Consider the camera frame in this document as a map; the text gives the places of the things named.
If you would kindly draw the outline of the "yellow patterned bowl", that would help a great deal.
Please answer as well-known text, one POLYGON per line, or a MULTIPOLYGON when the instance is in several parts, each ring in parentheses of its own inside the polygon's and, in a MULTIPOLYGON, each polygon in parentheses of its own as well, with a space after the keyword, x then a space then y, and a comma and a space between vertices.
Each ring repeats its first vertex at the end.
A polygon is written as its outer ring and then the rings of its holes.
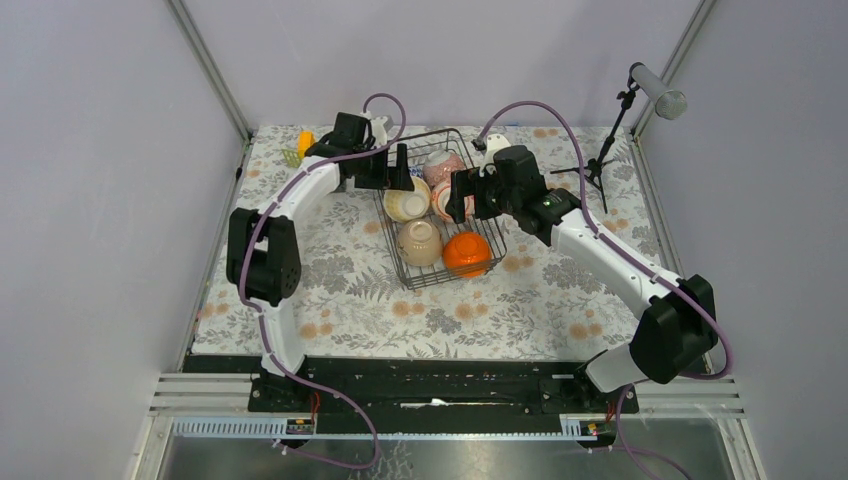
POLYGON ((388 217, 399 223, 406 223, 428 214, 431 205, 431 191, 420 177, 413 176, 412 191, 387 190, 383 195, 383 210, 388 217))

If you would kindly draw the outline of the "red white patterned bowl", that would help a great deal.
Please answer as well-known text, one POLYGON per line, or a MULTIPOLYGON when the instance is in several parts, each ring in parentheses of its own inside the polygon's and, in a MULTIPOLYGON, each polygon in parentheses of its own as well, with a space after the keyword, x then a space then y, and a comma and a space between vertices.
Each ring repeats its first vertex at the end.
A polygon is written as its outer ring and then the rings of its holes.
MULTIPOLYGON (((451 194, 451 181, 444 180, 436 185, 432 190, 431 195, 431 206, 434 212, 446 223, 455 224, 452 216, 447 212, 446 207, 448 205, 451 194)), ((466 219, 470 220, 473 217, 475 211, 475 203, 473 196, 467 196, 464 198, 465 205, 465 214, 466 219)))

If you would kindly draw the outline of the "pink speckled bowl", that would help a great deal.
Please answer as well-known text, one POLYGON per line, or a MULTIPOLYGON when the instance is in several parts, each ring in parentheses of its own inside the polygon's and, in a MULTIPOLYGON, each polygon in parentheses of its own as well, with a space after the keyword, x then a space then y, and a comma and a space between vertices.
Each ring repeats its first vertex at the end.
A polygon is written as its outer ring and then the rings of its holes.
POLYGON ((448 150, 431 152, 422 166, 423 179, 430 187, 435 187, 451 178, 454 171, 464 170, 463 159, 448 150))

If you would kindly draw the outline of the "blue white patterned bowl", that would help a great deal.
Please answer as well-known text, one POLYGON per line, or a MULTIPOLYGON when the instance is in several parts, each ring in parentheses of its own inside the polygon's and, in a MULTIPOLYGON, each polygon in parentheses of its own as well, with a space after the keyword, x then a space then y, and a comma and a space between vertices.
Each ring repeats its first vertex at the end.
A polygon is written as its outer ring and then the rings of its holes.
POLYGON ((414 177, 424 179, 423 167, 420 165, 410 165, 409 172, 414 177))

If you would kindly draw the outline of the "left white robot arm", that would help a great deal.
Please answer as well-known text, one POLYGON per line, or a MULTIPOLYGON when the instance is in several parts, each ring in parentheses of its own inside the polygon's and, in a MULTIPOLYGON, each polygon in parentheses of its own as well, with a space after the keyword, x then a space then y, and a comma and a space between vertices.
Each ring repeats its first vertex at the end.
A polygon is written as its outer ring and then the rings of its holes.
POLYGON ((359 189, 414 189, 407 146, 389 135, 391 128, 388 116, 338 114, 333 129, 305 150, 276 193, 230 214, 225 273, 240 300, 259 315, 261 365, 279 376, 271 395, 285 410, 304 407, 311 388, 296 375, 306 358, 290 301, 302 275, 297 226, 347 181, 359 189))

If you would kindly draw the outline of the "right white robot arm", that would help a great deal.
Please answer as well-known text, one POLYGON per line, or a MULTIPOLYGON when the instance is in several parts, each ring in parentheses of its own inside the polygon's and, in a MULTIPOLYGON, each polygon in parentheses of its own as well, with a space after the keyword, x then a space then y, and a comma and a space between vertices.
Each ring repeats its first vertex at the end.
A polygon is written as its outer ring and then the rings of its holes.
POLYGON ((631 341, 587 361, 573 386, 575 402, 597 412, 613 391, 650 380, 666 384, 719 341, 712 286, 652 266, 623 244, 566 189, 551 189, 523 145, 502 141, 481 167, 455 171, 446 210, 456 222, 474 200, 480 220, 512 217, 522 231, 582 262, 639 323, 631 341))

